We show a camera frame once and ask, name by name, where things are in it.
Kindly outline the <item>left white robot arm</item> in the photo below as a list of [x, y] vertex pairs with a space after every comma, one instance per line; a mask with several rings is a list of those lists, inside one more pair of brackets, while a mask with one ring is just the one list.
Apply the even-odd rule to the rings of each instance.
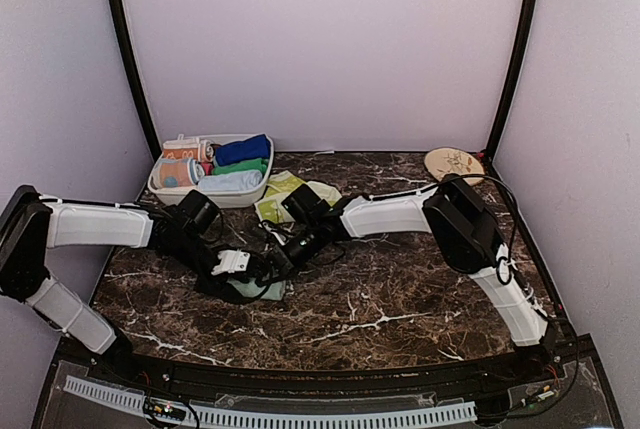
[[31, 307], [61, 332], [102, 358], [120, 385], [141, 376], [132, 345], [115, 325], [62, 284], [46, 267], [46, 253], [65, 246], [150, 248], [181, 262], [196, 275], [198, 292], [244, 303], [263, 295], [257, 265], [248, 252], [215, 247], [204, 239], [218, 206], [192, 190], [178, 204], [71, 201], [19, 187], [1, 215], [1, 293]]

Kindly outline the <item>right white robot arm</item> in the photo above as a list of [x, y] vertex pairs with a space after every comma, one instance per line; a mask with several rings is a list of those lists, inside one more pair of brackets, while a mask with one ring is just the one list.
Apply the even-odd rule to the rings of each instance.
[[429, 233], [445, 263], [485, 292], [513, 344], [526, 347], [511, 359], [511, 375], [530, 383], [547, 369], [549, 354], [541, 344], [549, 333], [549, 317], [512, 260], [513, 243], [504, 238], [494, 213], [463, 177], [448, 175], [412, 191], [343, 197], [335, 204], [302, 185], [283, 206], [304, 229], [268, 252], [271, 277], [288, 278], [333, 243], [379, 234]]

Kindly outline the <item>sage green towel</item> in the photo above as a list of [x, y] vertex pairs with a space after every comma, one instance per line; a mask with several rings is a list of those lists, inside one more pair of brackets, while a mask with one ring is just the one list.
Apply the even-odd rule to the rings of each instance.
[[247, 282], [237, 279], [230, 279], [229, 283], [248, 299], [262, 299], [269, 301], [280, 301], [283, 299], [286, 290], [286, 283], [283, 281], [258, 286], [255, 278], [250, 278]]

